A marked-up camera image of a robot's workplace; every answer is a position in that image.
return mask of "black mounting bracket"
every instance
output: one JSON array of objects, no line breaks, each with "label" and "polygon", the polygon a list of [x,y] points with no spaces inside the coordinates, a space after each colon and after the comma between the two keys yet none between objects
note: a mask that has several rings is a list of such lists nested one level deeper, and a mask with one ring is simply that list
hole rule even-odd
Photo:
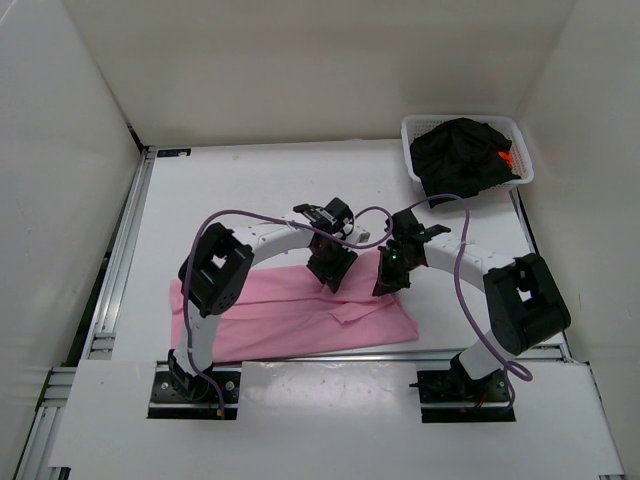
[{"label": "black mounting bracket", "polygon": [[[546,262],[535,253],[514,265],[489,270],[483,278],[491,331],[513,355],[538,345],[571,325],[569,310]],[[522,300],[519,292],[529,292]]]},{"label": "black mounting bracket", "polygon": [[510,397],[501,370],[483,379],[473,393],[460,388],[453,370],[420,370],[418,381],[411,386],[418,388],[422,423],[514,422],[516,419],[513,408],[506,410],[505,407]]},{"label": "black mounting bracket", "polygon": [[[225,402],[224,420],[238,417],[238,398],[240,396],[240,369],[216,370],[204,372],[220,387]],[[218,415],[218,395],[208,384],[201,384],[199,390],[189,398],[185,397],[171,374],[167,363],[159,363],[153,378],[147,418],[222,420]]]},{"label": "black mounting bracket", "polygon": [[[198,308],[202,318],[219,315],[236,302],[253,256],[251,247],[241,244],[233,236],[233,230],[221,223],[214,223],[204,231],[196,247],[189,287],[189,300]],[[214,257],[223,258],[224,265],[218,267]],[[187,261],[178,271],[182,282],[187,274]]]}]

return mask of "white panel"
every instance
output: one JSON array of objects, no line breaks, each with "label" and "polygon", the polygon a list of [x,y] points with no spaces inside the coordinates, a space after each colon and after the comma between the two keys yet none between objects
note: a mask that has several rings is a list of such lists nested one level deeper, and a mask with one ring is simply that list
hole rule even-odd
[{"label": "white panel", "polygon": [[11,478],[138,157],[58,0],[17,0],[0,22],[0,145],[0,477]]},{"label": "white panel", "polygon": [[640,477],[640,2],[580,0],[521,127],[533,230],[573,315],[627,473]]},{"label": "white panel", "polygon": [[95,480],[620,474],[588,367],[528,366],[515,423],[427,425],[410,363],[245,363],[238,419],[215,422],[147,419],[153,363],[84,361],[50,464]]},{"label": "white panel", "polygon": [[11,5],[11,2],[12,0],[0,0],[0,19],[9,9],[9,5]]},{"label": "white panel", "polygon": [[[240,208],[282,215],[301,203],[326,205],[340,197],[355,212],[372,204],[396,212],[414,203],[399,140],[193,149],[191,156],[155,161],[125,290],[113,358],[165,359],[169,347],[169,281],[176,278],[193,235],[210,214]],[[469,239],[504,255],[529,253],[524,233],[505,192],[471,199]],[[458,205],[427,206],[415,213],[425,226],[447,225],[460,234],[464,215]],[[228,227],[255,223],[225,217]],[[380,213],[359,223],[371,240],[383,235]],[[279,255],[257,268],[304,265],[308,249]],[[420,340],[361,351],[462,349],[477,338],[464,319],[451,274],[417,269],[412,287],[400,293],[402,305],[419,323]],[[482,328],[489,328],[486,297],[464,286],[466,298]]]},{"label": "white panel", "polygon": [[389,138],[410,113],[512,115],[573,1],[65,0],[160,145]]}]

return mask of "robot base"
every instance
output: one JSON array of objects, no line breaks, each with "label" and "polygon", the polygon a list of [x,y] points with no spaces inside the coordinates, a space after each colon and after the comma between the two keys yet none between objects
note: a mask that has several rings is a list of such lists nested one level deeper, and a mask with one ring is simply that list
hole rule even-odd
[{"label": "robot base", "polygon": [[167,363],[158,363],[153,378],[147,418],[189,420],[235,420],[238,416],[241,369],[229,368],[208,372],[220,387],[225,402],[224,419],[218,415],[218,395],[212,388],[203,389],[193,400],[185,399]]},{"label": "robot base", "polygon": [[506,410],[509,391],[501,371],[496,371],[472,397],[463,397],[452,388],[450,370],[418,371],[422,423],[514,422],[513,408]]}]

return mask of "orange object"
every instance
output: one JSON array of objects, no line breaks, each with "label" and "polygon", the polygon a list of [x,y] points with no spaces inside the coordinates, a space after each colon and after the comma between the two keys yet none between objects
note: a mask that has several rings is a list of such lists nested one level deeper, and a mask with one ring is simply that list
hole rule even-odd
[{"label": "orange object", "polygon": [[513,170],[513,157],[511,156],[511,152],[498,151],[498,155],[500,155],[502,159],[507,162],[509,168]]}]

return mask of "white wall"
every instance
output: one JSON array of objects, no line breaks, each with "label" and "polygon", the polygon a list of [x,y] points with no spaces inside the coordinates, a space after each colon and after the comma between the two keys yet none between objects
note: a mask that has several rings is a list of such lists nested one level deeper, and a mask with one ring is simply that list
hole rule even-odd
[{"label": "white wall", "polygon": [[513,115],[574,0],[65,0],[147,144],[398,137]]},{"label": "white wall", "polygon": [[0,18],[4,15],[4,12],[7,11],[9,5],[11,5],[12,0],[0,0]]},{"label": "white wall", "polygon": [[61,2],[16,0],[0,21],[0,478],[66,357],[138,158]]},{"label": "white wall", "polygon": [[640,2],[579,0],[520,124],[522,189],[627,473],[640,478]]}]

